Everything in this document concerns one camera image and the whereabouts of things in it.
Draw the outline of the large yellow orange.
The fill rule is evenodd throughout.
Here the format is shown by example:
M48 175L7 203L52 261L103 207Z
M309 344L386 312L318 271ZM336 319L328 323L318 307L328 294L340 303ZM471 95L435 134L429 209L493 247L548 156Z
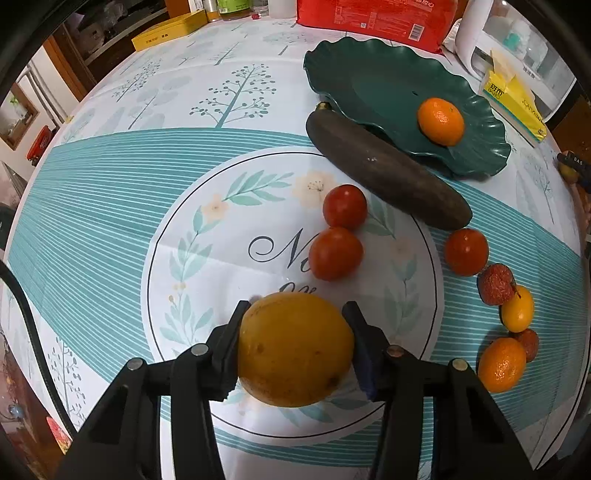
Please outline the large yellow orange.
M277 292L242 318L238 378L260 402L298 408L338 389L352 365L355 338L331 302L314 294Z

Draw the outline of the dark brown cucumber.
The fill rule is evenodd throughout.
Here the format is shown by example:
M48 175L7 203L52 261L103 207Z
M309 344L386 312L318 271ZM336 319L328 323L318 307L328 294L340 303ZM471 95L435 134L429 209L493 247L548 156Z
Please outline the dark brown cucumber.
M459 230L471 222L472 209L460 193L344 115L315 110L305 130L335 167L389 205L441 230Z

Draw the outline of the small mandarin orange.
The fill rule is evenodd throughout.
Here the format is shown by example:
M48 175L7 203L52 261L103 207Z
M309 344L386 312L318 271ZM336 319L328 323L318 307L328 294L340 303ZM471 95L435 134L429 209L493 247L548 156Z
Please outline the small mandarin orange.
M459 109L442 98L425 100L417 111L421 131L434 143L452 147L465 133L465 120Z

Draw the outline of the red tomato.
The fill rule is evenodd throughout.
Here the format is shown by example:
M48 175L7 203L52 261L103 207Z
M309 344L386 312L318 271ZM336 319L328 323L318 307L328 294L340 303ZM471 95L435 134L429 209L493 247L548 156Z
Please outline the red tomato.
M363 244L355 234L342 227L331 227L311 243L308 264L315 278L336 281L358 269L363 253Z
M325 196L322 214L329 227L358 230L368 217L366 196L355 185L339 185Z
M444 256L447 265L455 274L474 276L488 263L488 241L478 230L457 230L449 235L444 247Z

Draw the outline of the white clear storage box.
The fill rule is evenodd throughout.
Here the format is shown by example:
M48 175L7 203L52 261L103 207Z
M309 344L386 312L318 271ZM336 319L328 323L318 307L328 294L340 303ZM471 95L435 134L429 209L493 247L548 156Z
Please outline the white clear storage box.
M493 54L501 54L533 93L544 121L556 117L576 83L556 49L507 1L468 2L453 46L478 79L493 67Z

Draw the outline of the small yellow citrus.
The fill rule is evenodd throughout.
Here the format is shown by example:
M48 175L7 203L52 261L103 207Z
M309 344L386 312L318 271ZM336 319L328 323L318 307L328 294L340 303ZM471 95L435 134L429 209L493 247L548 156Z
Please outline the small yellow citrus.
M512 333L520 333L528 329L534 314L533 296L522 285L517 285L514 297L500 307L501 322Z

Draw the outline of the red paper cup package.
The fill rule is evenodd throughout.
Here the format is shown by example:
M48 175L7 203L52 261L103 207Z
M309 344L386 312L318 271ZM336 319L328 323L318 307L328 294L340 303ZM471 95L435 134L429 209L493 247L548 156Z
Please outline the red paper cup package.
M297 23L380 37L436 53L456 15L456 0L300 0Z

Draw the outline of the red lychee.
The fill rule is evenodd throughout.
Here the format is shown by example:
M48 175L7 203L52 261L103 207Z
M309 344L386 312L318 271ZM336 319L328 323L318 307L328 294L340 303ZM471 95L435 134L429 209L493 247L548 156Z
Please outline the red lychee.
M533 329L525 329L518 333L512 333L511 337L517 340L526 352L526 362L532 362L539 351L539 336Z
M487 266L478 276L481 300L490 306L501 306L516 293L516 282L511 269L501 263Z

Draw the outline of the yellow flat box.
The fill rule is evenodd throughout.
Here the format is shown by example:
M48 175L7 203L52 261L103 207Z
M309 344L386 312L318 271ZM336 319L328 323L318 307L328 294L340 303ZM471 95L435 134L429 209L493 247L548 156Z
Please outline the yellow flat box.
M208 23L204 10L176 16L160 22L132 38L136 51L161 45L171 40L187 36Z

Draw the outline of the yellow tissue pack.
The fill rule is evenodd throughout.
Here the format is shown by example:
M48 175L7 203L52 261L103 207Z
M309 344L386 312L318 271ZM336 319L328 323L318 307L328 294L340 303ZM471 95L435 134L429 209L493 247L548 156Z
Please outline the yellow tissue pack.
M507 57L491 51L492 67L484 75L481 93L530 144L537 146L548 130L538 111L535 98Z

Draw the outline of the patterned teal tablecloth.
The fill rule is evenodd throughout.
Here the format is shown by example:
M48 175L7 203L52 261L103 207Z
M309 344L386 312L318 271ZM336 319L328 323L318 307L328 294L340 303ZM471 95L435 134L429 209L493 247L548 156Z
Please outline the patterned teal tablecloth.
M320 99L304 54L342 32L293 21L208 25L133 54L79 106L37 167L7 261L25 291L58 398L78 429L126 361L174 359L240 299L274 291L356 300L418 358L476 365L502 335L474 278L440 255L447 234L368 194L362 268L336 284L308 272L322 201L353 183L304 124ZM535 300L537 358L495 395L534 467L565 442L589 364L587 272L577 208L554 165L499 118L507 165L451 181ZM317 404L274 408L242 386L213 403L228 479L365 479L384 408L349 376Z

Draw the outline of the dark green scalloped plate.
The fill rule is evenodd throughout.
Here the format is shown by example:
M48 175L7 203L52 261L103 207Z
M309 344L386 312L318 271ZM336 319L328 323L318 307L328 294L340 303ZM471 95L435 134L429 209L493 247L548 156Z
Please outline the dark green scalloped plate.
M311 90L336 111L368 127L414 159L457 177L492 177L507 165L505 126L468 81L438 60L404 46L351 37L322 41L304 55ZM459 144L444 147L420 130L417 111L437 97L457 107L465 121Z

